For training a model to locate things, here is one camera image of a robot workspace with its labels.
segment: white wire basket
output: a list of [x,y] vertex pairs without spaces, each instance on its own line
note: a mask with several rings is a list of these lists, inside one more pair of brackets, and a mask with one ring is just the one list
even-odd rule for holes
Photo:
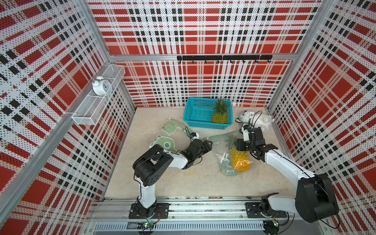
[[104,67],[107,68],[105,68],[103,74],[98,75],[103,76],[104,79],[111,83],[112,91],[105,96],[99,96],[91,90],[72,116],[73,120],[78,125],[96,125],[98,123],[114,91],[125,74],[124,66],[112,64],[105,65]]

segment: ventilation slot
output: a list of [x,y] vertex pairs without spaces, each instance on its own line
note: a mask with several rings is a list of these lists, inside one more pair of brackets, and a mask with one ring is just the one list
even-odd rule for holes
[[[95,231],[131,231],[128,222],[99,222]],[[152,231],[220,231],[220,230],[264,230],[262,221],[159,221]]]

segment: plaid pattern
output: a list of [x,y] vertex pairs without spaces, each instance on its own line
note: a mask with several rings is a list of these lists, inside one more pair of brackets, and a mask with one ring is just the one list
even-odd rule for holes
[[295,160],[331,178],[340,234],[376,233],[375,29],[376,3],[335,1],[272,110]]
[[290,61],[119,62],[136,106],[185,106],[189,97],[267,106]]
[[[104,59],[76,1],[2,1],[0,19],[3,193]],[[0,234],[79,233],[91,201],[104,191],[130,117],[122,95],[113,99],[101,124],[69,130]]]
[[110,54],[294,53],[321,3],[88,0]]
[[75,234],[100,200],[133,112],[117,89],[96,126],[73,125],[0,234]]

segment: blue plastic basket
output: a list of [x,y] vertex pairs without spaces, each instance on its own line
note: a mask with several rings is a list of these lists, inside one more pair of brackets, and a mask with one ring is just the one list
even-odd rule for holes
[[232,104],[229,100],[225,100],[229,105],[227,108],[227,123],[212,123],[212,117],[215,112],[213,109],[218,99],[205,98],[188,98],[184,110],[184,121],[191,127],[201,127],[210,129],[224,130],[232,124]]

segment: clear plastic bag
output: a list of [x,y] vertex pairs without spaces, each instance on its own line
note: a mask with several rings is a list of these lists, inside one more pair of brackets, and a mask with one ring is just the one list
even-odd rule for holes
[[238,138],[243,138],[239,131],[206,138],[213,141],[212,151],[218,158],[219,168],[225,176],[235,176],[249,170],[251,166],[249,153],[236,150],[235,144]]

